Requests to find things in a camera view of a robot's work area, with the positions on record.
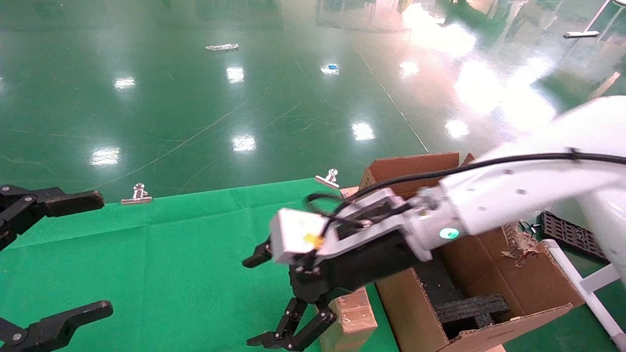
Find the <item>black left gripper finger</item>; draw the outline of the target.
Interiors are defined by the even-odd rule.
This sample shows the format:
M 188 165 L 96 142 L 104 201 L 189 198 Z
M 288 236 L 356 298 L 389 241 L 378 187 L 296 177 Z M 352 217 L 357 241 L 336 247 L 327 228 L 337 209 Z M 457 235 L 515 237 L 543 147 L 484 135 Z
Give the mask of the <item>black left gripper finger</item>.
M 76 330 L 84 325 L 110 317 L 112 303 L 97 301 L 40 319 L 27 328 L 0 319 L 2 352 L 53 352 L 64 348 Z
M 3 185 L 0 190 L 0 249 L 6 249 L 43 218 L 100 210 L 104 205 L 104 198 L 97 190 L 67 194 L 58 187 L 28 190 Z

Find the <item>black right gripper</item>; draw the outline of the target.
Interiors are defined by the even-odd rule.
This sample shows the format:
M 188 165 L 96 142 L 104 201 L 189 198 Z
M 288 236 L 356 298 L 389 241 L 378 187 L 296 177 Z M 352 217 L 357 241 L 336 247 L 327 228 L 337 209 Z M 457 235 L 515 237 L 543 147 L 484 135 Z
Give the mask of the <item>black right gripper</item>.
M 257 245 L 253 254 L 242 261 L 252 269 L 273 257 L 271 239 Z M 318 271 L 306 275 L 289 267 L 293 294 L 276 330 L 264 332 L 246 341 L 248 346 L 304 352 L 337 320 L 329 301 L 360 289 L 379 279 L 387 278 L 420 262 L 398 230 L 366 243 L 336 258 L 320 262 Z M 317 314 L 302 328 L 300 321 L 309 304 L 315 304 Z

